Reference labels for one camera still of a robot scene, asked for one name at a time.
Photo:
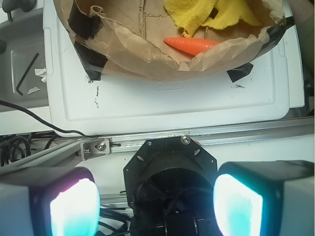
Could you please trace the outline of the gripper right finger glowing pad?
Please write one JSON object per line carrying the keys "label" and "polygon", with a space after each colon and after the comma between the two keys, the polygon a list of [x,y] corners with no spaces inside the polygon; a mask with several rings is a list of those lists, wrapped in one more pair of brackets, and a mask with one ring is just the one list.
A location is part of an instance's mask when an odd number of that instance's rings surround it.
{"label": "gripper right finger glowing pad", "polygon": [[213,201],[224,236],[313,236],[315,164],[226,162],[218,170]]}

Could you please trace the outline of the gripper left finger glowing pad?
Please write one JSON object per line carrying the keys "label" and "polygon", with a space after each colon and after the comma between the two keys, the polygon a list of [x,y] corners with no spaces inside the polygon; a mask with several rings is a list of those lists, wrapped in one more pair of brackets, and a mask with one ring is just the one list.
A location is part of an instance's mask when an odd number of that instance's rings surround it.
{"label": "gripper left finger glowing pad", "polygon": [[3,167],[2,236],[93,236],[100,194],[84,167]]}

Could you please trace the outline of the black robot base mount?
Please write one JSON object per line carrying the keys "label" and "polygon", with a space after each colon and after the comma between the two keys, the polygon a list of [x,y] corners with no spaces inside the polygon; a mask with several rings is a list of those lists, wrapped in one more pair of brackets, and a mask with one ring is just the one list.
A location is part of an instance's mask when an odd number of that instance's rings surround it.
{"label": "black robot base mount", "polygon": [[145,142],[124,167],[133,236],[218,236],[217,161],[196,142]]}

